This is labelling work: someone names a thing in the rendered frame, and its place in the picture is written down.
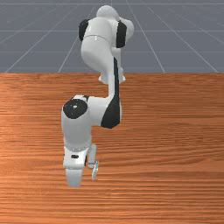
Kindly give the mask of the white USB stick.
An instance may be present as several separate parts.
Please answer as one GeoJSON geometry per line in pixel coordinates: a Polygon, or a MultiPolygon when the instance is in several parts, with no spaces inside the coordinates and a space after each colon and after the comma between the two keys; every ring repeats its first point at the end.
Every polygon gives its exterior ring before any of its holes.
{"type": "Polygon", "coordinates": [[[95,164],[94,164],[94,169],[92,171],[92,180],[96,180],[96,175],[98,172],[98,167],[99,167],[99,162],[98,160],[96,160],[95,164]]]}

